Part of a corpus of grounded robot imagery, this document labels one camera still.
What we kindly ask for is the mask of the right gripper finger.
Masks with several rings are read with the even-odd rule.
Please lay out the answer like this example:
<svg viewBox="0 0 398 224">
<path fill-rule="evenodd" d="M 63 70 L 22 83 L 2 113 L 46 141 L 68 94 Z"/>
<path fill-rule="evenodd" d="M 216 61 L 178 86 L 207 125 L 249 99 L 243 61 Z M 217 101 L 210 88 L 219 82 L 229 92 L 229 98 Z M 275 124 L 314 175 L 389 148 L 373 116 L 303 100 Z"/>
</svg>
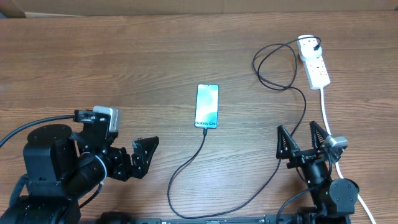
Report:
<svg viewBox="0 0 398 224">
<path fill-rule="evenodd" d="M 287 132 L 283 125 L 277 127 L 277 159 L 289 159 L 296 157 L 300 152 L 297 143 L 292 136 Z"/>
<path fill-rule="evenodd" d="M 310 122 L 310 131 L 312 146 L 314 149 L 318 150 L 321 148 L 324 140 L 329 136 L 329 134 L 316 121 Z"/>
</svg>

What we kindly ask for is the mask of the Samsung Galaxy smartphone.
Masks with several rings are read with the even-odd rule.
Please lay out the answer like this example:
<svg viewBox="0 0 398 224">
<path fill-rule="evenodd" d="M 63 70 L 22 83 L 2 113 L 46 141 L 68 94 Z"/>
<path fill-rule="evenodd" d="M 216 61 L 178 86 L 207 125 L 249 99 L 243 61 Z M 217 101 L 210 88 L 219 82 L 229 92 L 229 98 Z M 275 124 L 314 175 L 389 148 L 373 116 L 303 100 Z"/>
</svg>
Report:
<svg viewBox="0 0 398 224">
<path fill-rule="evenodd" d="M 199 84 L 195 107 L 195 127 L 216 129 L 218 126 L 219 86 Z"/>
</svg>

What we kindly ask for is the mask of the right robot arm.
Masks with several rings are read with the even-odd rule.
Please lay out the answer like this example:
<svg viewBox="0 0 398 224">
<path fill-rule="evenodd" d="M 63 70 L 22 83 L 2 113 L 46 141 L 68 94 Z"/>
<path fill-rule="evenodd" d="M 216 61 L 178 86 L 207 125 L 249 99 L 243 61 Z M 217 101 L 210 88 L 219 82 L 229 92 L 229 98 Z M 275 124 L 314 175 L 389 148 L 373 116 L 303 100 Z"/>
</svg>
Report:
<svg viewBox="0 0 398 224">
<path fill-rule="evenodd" d="M 312 148 L 302 151 L 283 125 L 277 127 L 276 158 L 287 159 L 287 168 L 302 170 L 307 189 L 289 198 L 279 208 L 276 223 L 350 223 L 358 200 L 359 186 L 350 179 L 333 179 L 333 164 L 348 147 L 342 135 L 328 134 L 315 121 L 310 122 Z M 284 208 L 309 193 L 313 207 L 301 207 L 290 220 L 282 218 Z"/>
</svg>

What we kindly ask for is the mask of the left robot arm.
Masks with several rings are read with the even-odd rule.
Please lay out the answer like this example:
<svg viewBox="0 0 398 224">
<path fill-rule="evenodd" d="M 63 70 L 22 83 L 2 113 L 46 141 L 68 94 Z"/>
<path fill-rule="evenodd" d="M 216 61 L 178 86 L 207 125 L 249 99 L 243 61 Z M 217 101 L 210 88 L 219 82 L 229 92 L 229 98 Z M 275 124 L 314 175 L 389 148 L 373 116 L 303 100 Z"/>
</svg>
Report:
<svg viewBox="0 0 398 224">
<path fill-rule="evenodd" d="M 29 133 L 23 149 L 25 168 L 12 192 L 1 223 L 78 223 L 78 202 L 106 178 L 143 178 L 159 138 L 133 141 L 133 155 L 112 147 L 117 133 L 107 126 L 85 124 L 79 133 L 50 124 Z"/>
</svg>

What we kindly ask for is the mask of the white USB charger plug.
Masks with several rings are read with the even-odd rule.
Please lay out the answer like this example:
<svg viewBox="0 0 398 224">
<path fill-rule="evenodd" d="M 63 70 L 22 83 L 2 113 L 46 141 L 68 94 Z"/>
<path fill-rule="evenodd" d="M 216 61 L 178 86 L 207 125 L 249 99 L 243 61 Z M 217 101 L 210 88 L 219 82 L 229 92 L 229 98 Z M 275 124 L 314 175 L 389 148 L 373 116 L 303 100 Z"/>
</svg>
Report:
<svg viewBox="0 0 398 224">
<path fill-rule="evenodd" d="M 322 55 L 322 47 L 318 44 L 318 39 L 313 35 L 298 36 L 297 46 L 301 60 L 311 60 Z"/>
</svg>

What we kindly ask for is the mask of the white power strip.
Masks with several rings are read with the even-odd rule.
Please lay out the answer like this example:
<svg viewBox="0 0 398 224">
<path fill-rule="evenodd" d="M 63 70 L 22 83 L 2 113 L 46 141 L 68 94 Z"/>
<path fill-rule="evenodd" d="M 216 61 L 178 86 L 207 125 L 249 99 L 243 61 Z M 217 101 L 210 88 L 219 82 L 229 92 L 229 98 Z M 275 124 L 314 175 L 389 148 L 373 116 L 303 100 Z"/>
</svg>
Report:
<svg viewBox="0 0 398 224">
<path fill-rule="evenodd" d="M 302 62 L 312 90 L 320 90 L 330 84 L 330 78 L 322 55 Z"/>
</svg>

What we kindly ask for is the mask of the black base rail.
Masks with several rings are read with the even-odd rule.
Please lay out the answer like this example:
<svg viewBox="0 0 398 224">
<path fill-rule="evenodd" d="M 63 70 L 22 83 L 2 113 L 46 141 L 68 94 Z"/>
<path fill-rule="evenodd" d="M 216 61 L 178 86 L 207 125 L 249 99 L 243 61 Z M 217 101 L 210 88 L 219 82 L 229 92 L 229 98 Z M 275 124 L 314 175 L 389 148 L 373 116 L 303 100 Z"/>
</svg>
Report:
<svg viewBox="0 0 398 224">
<path fill-rule="evenodd" d="M 265 215 L 257 218 L 202 218 L 202 219 L 160 219 L 160 218 L 133 218 L 128 213 L 108 212 L 103 213 L 100 218 L 84 223 L 94 224 L 299 224 L 299 223 L 351 223 L 349 218 L 322 218 L 309 221 L 296 214 Z"/>
</svg>

